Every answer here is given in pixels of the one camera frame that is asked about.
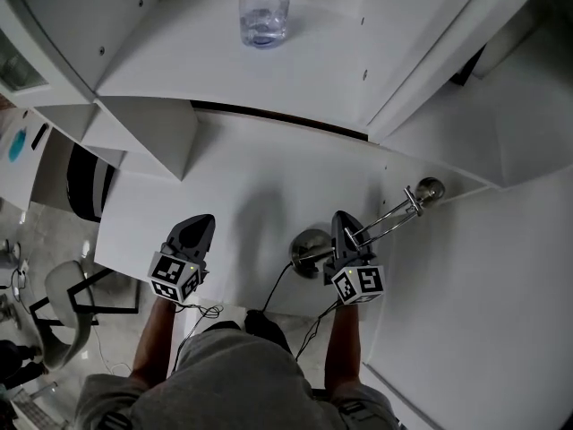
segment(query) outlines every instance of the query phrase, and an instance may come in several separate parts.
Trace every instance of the floor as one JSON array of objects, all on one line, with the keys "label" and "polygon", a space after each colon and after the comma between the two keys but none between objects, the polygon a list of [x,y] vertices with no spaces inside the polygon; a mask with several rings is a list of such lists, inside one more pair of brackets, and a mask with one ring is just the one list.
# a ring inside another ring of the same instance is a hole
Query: floor
[{"label": "floor", "polygon": [[[26,308],[46,295],[44,279],[59,263],[69,260],[79,261],[88,276],[101,269],[93,262],[97,235],[98,224],[82,220],[69,212],[33,203],[30,209],[23,213],[8,202],[4,202],[0,207],[0,240],[7,238],[11,244],[19,242],[21,258],[29,261],[30,270],[28,283],[21,290],[23,305],[13,301],[10,289],[0,290],[14,302],[21,320],[20,330],[17,330],[12,322],[0,323],[0,339],[29,346],[38,345],[38,337]],[[0,270],[0,285],[7,285],[11,274],[11,271]],[[121,274],[112,274],[104,278],[93,290],[96,304],[132,305],[134,284],[133,279]],[[144,285],[141,288],[139,314],[99,315],[99,326],[93,327],[90,340],[79,356],[60,371],[27,383],[24,389],[32,393],[46,384],[56,382],[57,387],[54,388],[54,392],[37,400],[37,403],[56,422],[72,422],[80,389],[88,375],[130,373],[133,355],[154,299],[148,287]],[[241,307],[225,306],[216,321],[201,321],[196,332],[202,332],[211,323],[222,320],[235,320],[240,324],[245,311],[246,309]],[[41,314],[47,318],[55,318],[49,306],[42,309]],[[304,335],[314,322],[313,319],[278,314],[270,314],[269,318],[281,326],[294,352],[299,349]],[[176,350],[187,330],[190,330],[187,325],[190,325],[192,320],[192,314],[185,312],[176,317],[172,352]],[[315,388],[322,388],[324,358],[331,324],[332,315],[323,319],[318,336],[299,360],[306,378]],[[56,327],[55,335],[66,341],[70,339],[72,333],[65,327]]]}]

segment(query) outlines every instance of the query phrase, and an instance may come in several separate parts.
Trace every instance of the forearm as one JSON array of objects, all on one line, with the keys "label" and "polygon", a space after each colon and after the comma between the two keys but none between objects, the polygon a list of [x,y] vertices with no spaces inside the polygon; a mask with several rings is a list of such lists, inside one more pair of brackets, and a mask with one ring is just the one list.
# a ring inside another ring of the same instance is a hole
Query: forearm
[{"label": "forearm", "polygon": [[175,304],[169,300],[162,297],[157,299],[135,351],[131,377],[149,387],[167,378],[175,308]]},{"label": "forearm", "polygon": [[358,306],[337,309],[326,355],[324,387],[332,394],[343,383],[358,382],[360,373],[360,333]]}]

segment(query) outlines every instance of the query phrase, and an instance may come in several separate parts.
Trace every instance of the gray shirt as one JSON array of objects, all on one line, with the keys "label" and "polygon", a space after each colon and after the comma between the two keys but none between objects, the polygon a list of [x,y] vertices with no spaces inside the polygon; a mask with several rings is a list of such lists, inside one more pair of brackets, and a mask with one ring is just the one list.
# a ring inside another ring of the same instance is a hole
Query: gray shirt
[{"label": "gray shirt", "polygon": [[386,397],[345,384],[331,402],[312,397],[292,355],[238,330],[190,338],[177,371],[148,389],[109,374],[86,380],[76,409],[79,429],[396,430]]}]

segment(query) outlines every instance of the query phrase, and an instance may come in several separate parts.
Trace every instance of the clear plastic water bottle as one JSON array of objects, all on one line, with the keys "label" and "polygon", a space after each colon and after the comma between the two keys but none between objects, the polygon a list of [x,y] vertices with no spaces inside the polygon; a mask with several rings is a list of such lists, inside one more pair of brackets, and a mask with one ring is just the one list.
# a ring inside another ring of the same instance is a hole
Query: clear plastic water bottle
[{"label": "clear plastic water bottle", "polygon": [[241,40],[249,47],[275,47],[287,36],[290,0],[239,0]]}]

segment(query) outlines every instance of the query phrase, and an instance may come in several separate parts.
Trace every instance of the gray office chair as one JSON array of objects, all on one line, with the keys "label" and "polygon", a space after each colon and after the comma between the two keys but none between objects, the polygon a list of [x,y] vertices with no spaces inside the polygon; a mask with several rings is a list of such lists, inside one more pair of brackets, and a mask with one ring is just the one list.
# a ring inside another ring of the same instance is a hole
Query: gray office chair
[{"label": "gray office chair", "polygon": [[[48,370],[60,369],[80,352],[90,338],[91,325],[95,314],[137,314],[139,312],[139,281],[136,287],[135,307],[96,306],[90,285],[114,271],[104,269],[85,279],[78,262],[64,262],[56,266],[46,277],[47,297],[30,306],[34,324],[38,328],[44,352],[44,365]],[[51,304],[58,320],[39,319],[36,312],[44,305]],[[52,332],[52,326],[67,326],[75,330],[72,344],[62,342]]]}]

